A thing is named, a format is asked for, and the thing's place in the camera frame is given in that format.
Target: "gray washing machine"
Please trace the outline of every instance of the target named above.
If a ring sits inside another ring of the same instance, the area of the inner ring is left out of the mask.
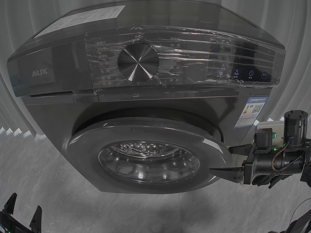
[[[284,46],[216,4],[132,0],[69,12],[8,59],[16,96],[97,189],[210,185],[278,84]]]

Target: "aux logo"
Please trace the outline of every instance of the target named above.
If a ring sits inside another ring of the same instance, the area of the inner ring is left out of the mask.
[[[45,69],[41,69],[41,70],[37,70],[37,71],[33,71],[32,72],[32,76],[41,76],[44,74],[48,74],[48,72],[46,71],[47,68]]]

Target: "washing machine door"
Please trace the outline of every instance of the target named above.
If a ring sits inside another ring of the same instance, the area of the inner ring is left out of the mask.
[[[209,168],[231,167],[228,148],[184,122],[125,117],[97,122],[68,142],[70,163],[100,191],[169,194],[219,178]]]

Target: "qr code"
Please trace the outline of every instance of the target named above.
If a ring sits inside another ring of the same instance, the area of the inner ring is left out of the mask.
[[[261,110],[262,107],[263,107],[263,104],[255,105],[255,107],[253,108],[252,113],[258,113]]]

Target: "label sticker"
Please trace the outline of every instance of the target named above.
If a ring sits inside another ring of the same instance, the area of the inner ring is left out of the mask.
[[[58,19],[56,22],[48,26],[44,29],[41,33],[35,36],[41,36],[46,33],[50,33],[59,29],[64,29],[70,26],[91,22],[91,21],[99,21],[104,19],[111,19],[116,18],[119,13],[123,10],[125,5],[108,7],[108,8],[101,8],[96,10],[89,10],[85,12],[81,12],[78,14],[74,14],[67,17],[62,17]]]
[[[268,97],[249,98],[234,129],[253,125],[267,100]]]

